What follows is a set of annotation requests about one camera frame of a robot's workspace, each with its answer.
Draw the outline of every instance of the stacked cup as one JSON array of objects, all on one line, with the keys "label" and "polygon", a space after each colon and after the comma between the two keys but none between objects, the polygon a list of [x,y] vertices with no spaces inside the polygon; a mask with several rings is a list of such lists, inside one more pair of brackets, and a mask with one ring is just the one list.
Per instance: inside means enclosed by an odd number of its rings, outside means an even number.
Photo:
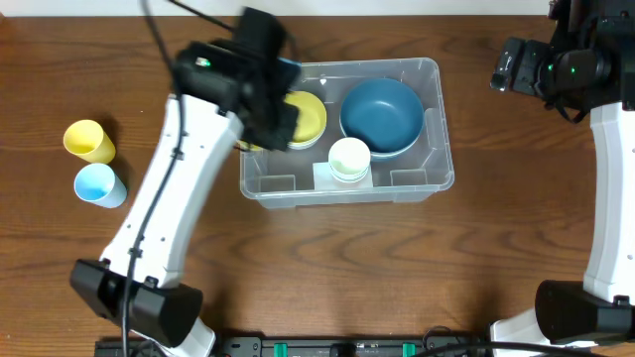
[{"label": "stacked cup", "polygon": [[121,179],[106,164],[115,157],[115,146],[99,123],[79,120],[63,134],[66,150],[92,163],[77,173],[74,190],[81,200],[106,208],[123,203],[128,191]]}]

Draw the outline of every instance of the white cup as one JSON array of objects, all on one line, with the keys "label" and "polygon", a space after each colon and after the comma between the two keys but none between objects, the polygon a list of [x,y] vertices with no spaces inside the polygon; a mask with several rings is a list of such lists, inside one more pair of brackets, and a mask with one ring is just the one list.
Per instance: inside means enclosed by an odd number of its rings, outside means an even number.
[{"label": "white cup", "polygon": [[128,194],[121,179],[105,164],[81,169],[75,176],[74,189],[81,200],[106,208],[121,205]]},{"label": "white cup", "polygon": [[370,150],[359,139],[339,139],[328,151],[328,164],[336,179],[357,182],[368,174]]}]

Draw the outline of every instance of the clear storage box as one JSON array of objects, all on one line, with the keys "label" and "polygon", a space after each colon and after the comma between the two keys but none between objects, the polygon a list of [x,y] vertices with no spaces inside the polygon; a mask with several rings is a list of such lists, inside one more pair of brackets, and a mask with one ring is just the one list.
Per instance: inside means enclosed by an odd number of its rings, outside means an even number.
[{"label": "clear storage box", "polygon": [[[346,93],[360,81],[388,77],[419,95],[426,125],[403,155],[371,163],[372,186],[341,184],[316,189],[313,163],[326,163],[328,150],[343,137],[339,111]],[[266,208],[356,202],[419,202],[454,182],[439,67],[431,59],[381,59],[304,63],[293,87],[315,94],[326,107],[327,124],[317,143],[305,150],[259,151],[240,155],[240,189]]]}]

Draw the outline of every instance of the yellow cup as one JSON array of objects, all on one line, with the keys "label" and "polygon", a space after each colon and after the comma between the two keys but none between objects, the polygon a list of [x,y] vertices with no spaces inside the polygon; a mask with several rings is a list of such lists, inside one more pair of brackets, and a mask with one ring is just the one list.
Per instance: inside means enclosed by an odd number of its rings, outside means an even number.
[{"label": "yellow cup", "polygon": [[63,146],[89,163],[108,164],[115,157],[115,146],[93,120],[79,120],[70,125],[63,133]]}]

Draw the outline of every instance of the wood grain surface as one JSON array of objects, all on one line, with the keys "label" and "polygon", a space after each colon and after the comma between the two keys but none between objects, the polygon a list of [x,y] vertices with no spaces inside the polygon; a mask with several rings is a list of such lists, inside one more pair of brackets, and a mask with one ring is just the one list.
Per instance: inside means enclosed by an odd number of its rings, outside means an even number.
[{"label": "wood grain surface", "polygon": [[[192,237],[185,283],[213,328],[267,335],[481,331],[532,307],[542,280],[581,280],[593,229],[588,122],[489,89],[504,41],[546,41],[536,17],[284,18],[304,61],[429,57],[442,73],[456,181],[418,204],[268,211],[238,189],[238,154]],[[172,52],[225,36],[161,18]],[[91,356],[119,330],[68,285],[123,221],[162,126],[169,79],[142,19],[5,19],[0,25],[0,355]],[[83,118],[103,123],[130,199],[74,196],[85,165],[62,145]],[[602,350],[631,355],[620,346]]]}]

